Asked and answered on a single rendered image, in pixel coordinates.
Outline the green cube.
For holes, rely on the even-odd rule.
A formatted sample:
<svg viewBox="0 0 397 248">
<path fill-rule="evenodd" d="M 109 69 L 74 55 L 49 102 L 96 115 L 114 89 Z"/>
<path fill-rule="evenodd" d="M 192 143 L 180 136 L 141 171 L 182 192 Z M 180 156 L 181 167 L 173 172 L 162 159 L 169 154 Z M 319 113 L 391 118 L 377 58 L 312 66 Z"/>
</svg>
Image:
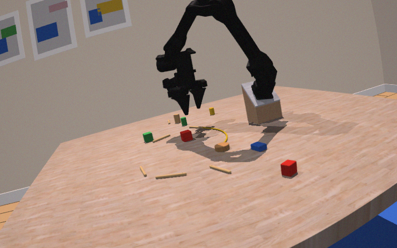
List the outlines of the green cube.
<svg viewBox="0 0 397 248">
<path fill-rule="evenodd" d="M 146 143 L 147 143 L 147 142 L 150 142 L 150 141 L 153 141 L 152 133 L 151 133 L 151 132 L 144 133 L 144 134 L 143 134 L 143 139 L 144 139 L 144 141 L 145 141 Z"/>
</svg>

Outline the round wooden button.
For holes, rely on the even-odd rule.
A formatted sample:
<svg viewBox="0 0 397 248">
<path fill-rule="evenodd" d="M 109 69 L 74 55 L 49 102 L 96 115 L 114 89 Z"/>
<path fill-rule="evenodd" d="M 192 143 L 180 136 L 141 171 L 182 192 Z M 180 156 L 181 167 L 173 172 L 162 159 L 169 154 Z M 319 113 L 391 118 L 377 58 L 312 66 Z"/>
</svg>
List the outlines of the round wooden button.
<svg viewBox="0 0 397 248">
<path fill-rule="evenodd" d="M 219 143 L 216 144 L 214 147 L 216 152 L 226 151 L 229 149 L 229 143 L 227 142 Z"/>
</svg>

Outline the green cylinder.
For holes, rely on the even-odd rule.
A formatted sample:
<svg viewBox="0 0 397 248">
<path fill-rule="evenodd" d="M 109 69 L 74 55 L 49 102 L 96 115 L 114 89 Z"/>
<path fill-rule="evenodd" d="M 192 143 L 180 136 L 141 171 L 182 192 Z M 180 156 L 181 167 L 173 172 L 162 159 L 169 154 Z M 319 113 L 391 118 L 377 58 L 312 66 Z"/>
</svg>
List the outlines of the green cylinder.
<svg viewBox="0 0 397 248">
<path fill-rule="evenodd" d="M 182 126 L 186 126 L 187 125 L 186 117 L 182 117 L 181 118 L 181 123 L 182 123 Z"/>
</svg>

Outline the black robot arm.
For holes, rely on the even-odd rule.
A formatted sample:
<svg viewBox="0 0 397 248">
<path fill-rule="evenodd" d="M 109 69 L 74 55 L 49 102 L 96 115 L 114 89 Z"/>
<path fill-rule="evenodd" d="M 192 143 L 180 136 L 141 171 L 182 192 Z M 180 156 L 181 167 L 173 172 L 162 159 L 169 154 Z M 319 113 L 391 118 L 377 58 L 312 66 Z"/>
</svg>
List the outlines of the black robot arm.
<svg viewBox="0 0 397 248">
<path fill-rule="evenodd" d="M 259 50 L 256 43 L 241 23 L 232 0 L 194 0 L 186 8 L 174 34 L 167 41 L 163 50 L 165 54 L 156 57 L 159 72 L 187 69 L 192 66 L 191 48 L 181 52 L 186 43 L 186 35 L 196 16 L 213 16 L 225 24 L 232 36 L 248 58 L 247 70 L 254 81 L 252 91 L 257 100 L 272 99 L 276 84 L 277 70 L 267 54 Z"/>
</svg>

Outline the small blue block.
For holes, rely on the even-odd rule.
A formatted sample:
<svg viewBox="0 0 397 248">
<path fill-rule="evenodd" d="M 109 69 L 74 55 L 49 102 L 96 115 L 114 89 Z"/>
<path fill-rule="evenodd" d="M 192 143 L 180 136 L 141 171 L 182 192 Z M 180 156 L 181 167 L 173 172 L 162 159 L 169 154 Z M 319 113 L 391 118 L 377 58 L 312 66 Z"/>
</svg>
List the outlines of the small blue block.
<svg viewBox="0 0 397 248">
<path fill-rule="evenodd" d="M 251 150 L 256 150 L 261 152 L 265 149 L 267 149 L 267 145 L 265 143 L 255 142 L 251 144 Z"/>
</svg>

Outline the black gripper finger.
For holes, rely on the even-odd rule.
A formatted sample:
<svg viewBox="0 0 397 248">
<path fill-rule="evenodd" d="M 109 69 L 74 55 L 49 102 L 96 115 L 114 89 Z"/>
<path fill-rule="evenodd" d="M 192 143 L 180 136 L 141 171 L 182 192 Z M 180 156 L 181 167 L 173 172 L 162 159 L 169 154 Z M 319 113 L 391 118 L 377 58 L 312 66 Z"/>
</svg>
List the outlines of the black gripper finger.
<svg viewBox="0 0 397 248">
<path fill-rule="evenodd" d="M 180 105 L 182 111 L 184 112 L 185 115 L 188 115 L 189 113 L 189 101 L 190 101 L 190 95 L 187 94 L 182 97 L 172 97 L 171 99 L 174 99 L 175 101 L 178 102 Z"/>
<path fill-rule="evenodd" d="M 193 94 L 197 109 L 199 109 L 201 107 L 201 102 L 202 102 L 205 90 L 206 90 L 206 88 L 189 91 Z"/>
</svg>

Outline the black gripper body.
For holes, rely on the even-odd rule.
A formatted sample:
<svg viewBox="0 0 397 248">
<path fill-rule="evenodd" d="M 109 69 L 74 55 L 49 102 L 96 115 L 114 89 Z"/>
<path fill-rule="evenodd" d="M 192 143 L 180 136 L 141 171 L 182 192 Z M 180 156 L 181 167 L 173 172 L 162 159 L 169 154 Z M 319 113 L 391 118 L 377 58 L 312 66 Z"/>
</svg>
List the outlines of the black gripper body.
<svg viewBox="0 0 397 248">
<path fill-rule="evenodd" d="M 179 86 L 173 87 L 168 91 L 168 97 L 182 97 L 189 93 L 189 90 L 199 90 L 203 87 L 207 87 L 207 81 L 205 79 L 195 80 L 193 67 L 187 69 L 177 70 L 175 75 L 178 76 Z"/>
</svg>

